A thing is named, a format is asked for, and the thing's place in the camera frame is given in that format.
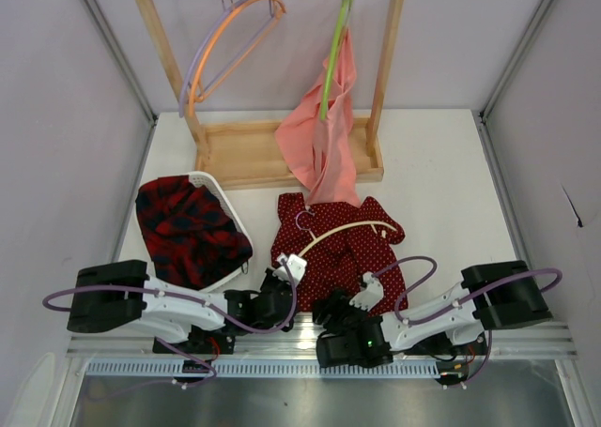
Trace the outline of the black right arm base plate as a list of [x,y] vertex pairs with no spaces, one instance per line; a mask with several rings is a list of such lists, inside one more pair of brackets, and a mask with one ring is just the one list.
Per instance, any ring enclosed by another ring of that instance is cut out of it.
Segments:
[[440,360],[457,357],[483,357],[487,349],[487,341],[483,337],[465,344],[451,344],[446,336],[436,336],[414,345],[408,353],[412,356],[436,357]]

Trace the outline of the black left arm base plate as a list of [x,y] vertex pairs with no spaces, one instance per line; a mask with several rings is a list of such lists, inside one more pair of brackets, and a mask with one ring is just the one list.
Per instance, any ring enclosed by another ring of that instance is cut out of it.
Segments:
[[192,327],[188,339],[180,343],[171,343],[178,350],[191,355],[232,355],[236,338],[217,331],[204,331]]

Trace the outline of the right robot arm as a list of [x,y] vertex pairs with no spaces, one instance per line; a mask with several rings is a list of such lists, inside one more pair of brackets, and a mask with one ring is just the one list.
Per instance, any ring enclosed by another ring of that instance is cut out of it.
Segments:
[[404,290],[392,310],[378,316],[369,314],[384,299],[378,273],[366,273],[354,296],[334,290],[313,308],[314,323],[324,329],[316,340],[319,365],[370,369],[439,336],[462,346],[486,331],[544,323],[552,318],[544,293],[562,280],[557,268],[530,270],[522,261],[471,266],[461,276],[449,290],[409,309],[400,307],[409,293]]

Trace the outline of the red polka dot skirt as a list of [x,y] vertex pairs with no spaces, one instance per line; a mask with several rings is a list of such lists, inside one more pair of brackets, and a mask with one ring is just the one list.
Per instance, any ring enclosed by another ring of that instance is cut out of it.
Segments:
[[393,246],[406,237],[403,227],[371,196],[359,207],[344,202],[307,206],[301,193],[283,193],[278,197],[277,217],[280,228],[270,250],[274,267],[281,253],[298,255],[315,236],[349,222],[384,221],[398,229],[392,232],[377,226],[375,232],[363,226],[331,236],[313,247],[302,257],[307,268],[297,287],[297,307],[305,313],[312,310],[315,301],[335,289],[355,296],[361,290],[362,275],[377,273],[393,264]]

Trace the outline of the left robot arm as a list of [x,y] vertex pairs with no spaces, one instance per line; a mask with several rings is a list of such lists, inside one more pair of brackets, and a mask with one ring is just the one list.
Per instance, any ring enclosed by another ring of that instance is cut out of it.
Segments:
[[257,291],[195,291],[146,272],[129,260],[79,271],[67,329],[97,334],[128,327],[171,344],[190,340],[197,330],[237,337],[269,334],[293,326],[297,286],[306,262],[292,254],[267,268]]

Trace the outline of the cream hanger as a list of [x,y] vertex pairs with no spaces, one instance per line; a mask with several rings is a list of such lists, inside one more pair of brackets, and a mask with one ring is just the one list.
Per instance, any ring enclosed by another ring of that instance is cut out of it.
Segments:
[[323,233],[320,236],[315,236],[311,242],[309,242],[299,253],[298,253],[298,257],[302,258],[304,257],[313,247],[315,247],[316,245],[318,245],[320,242],[328,239],[331,236],[337,235],[339,233],[345,232],[347,230],[351,230],[351,229],[355,229],[355,228],[359,228],[359,227],[363,227],[363,226],[369,226],[372,230],[374,230],[375,232],[377,232],[378,230],[376,229],[377,226],[383,227],[386,230],[392,231],[392,232],[397,232],[398,229],[387,223],[384,221],[355,221],[355,222],[349,222],[340,226],[337,226],[325,233]]

